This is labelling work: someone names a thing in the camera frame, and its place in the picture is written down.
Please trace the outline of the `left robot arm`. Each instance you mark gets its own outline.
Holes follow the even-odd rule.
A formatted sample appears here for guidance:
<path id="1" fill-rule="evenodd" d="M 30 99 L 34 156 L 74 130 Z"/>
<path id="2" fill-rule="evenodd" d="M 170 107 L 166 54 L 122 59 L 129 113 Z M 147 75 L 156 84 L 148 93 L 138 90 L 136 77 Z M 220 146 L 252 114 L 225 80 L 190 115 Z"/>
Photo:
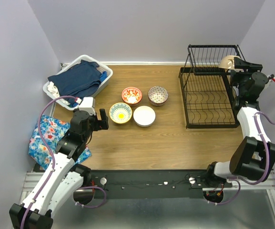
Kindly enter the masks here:
<path id="1" fill-rule="evenodd" d="M 109 128 L 104 109 L 100 109 L 100 116 L 98 119 L 96 114 L 84 110 L 74 112 L 70 128 L 58 142 L 52 162 L 37 185 L 21 204 L 11 206 L 9 215 L 13 228 L 50 229 L 57 211 L 75 191 L 87 191 L 85 201 L 75 202 L 82 208 L 90 208 L 88 203 L 96 190 L 102 192 L 103 202 L 106 201 L 107 194 L 103 188 L 94 185 L 91 170 L 76 163 L 93 132 Z"/>

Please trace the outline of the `blue zigzag pattern bowl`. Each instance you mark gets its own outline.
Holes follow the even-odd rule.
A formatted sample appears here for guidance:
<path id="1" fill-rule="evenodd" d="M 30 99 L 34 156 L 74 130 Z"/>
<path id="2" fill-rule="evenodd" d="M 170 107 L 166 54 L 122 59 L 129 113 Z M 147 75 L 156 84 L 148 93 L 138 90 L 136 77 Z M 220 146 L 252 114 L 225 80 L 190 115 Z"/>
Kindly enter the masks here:
<path id="1" fill-rule="evenodd" d="M 150 99 L 150 103 L 154 106 L 162 106 L 167 102 L 167 100 L 152 100 Z"/>

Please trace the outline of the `yellow patterned bowl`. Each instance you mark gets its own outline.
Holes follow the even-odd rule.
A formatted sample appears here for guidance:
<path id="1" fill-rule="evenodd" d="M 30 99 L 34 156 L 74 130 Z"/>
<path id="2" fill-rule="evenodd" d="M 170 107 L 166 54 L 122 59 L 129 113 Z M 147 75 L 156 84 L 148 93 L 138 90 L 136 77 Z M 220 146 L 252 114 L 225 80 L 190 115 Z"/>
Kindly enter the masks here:
<path id="1" fill-rule="evenodd" d="M 115 103 L 109 110 L 109 116 L 116 124 L 123 125 L 131 120 L 132 109 L 126 103 Z"/>

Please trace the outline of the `orange floral pattern bowl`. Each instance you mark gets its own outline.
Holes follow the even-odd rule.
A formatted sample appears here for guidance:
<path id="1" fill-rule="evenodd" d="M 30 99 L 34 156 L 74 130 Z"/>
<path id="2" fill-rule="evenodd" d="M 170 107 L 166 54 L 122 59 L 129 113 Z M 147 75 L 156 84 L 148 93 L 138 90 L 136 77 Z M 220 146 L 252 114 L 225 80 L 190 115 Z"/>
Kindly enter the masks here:
<path id="1" fill-rule="evenodd" d="M 142 92 L 136 87 L 127 87 L 122 91 L 122 100 L 126 100 L 130 103 L 142 100 Z"/>

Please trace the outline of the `beige bowl brown leaf pattern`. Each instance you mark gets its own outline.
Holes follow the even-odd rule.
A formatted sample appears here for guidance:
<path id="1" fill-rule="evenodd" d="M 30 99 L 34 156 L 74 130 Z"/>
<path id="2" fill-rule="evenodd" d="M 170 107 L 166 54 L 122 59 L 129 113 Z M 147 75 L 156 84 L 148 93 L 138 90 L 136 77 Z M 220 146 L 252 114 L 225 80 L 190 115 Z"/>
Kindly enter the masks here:
<path id="1" fill-rule="evenodd" d="M 219 63 L 218 67 L 225 70 L 234 70 L 234 58 L 238 57 L 236 55 L 225 56 Z"/>

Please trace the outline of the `brown lattice pattern bowl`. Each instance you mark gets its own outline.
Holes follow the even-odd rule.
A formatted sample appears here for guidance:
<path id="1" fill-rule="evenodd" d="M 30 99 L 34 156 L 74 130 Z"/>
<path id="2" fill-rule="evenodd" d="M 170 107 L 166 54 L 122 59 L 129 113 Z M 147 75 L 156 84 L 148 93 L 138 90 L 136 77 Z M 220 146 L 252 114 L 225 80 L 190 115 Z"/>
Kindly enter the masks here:
<path id="1" fill-rule="evenodd" d="M 149 100 L 167 100 L 168 92 L 165 88 L 161 86 L 153 86 L 148 91 L 148 98 Z"/>

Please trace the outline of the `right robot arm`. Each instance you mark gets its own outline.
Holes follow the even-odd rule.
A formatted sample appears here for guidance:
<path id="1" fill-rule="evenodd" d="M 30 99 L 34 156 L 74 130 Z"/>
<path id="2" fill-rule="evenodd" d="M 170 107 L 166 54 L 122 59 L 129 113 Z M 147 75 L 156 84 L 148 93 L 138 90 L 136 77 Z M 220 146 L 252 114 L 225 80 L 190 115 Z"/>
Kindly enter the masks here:
<path id="1" fill-rule="evenodd" d="M 227 180 L 239 179 L 249 185 L 264 182 L 275 163 L 275 144 L 271 142 L 263 128 L 258 98 L 272 82 L 273 74 L 261 72 L 262 65 L 250 63 L 239 56 L 228 55 L 218 67 L 230 74 L 230 85 L 235 90 L 233 105 L 237 112 L 243 140 L 230 161 L 213 162 L 207 168 L 204 182 L 210 187 Z"/>

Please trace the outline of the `white ribbed bowl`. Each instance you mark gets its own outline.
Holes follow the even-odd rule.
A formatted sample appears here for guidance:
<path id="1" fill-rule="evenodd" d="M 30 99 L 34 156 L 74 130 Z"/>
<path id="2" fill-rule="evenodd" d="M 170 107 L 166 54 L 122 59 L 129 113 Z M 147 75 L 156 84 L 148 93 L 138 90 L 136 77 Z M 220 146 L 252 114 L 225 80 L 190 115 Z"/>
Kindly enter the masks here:
<path id="1" fill-rule="evenodd" d="M 149 127 L 156 118 L 155 111 L 149 106 L 139 106 L 133 113 L 133 119 L 138 126 Z"/>

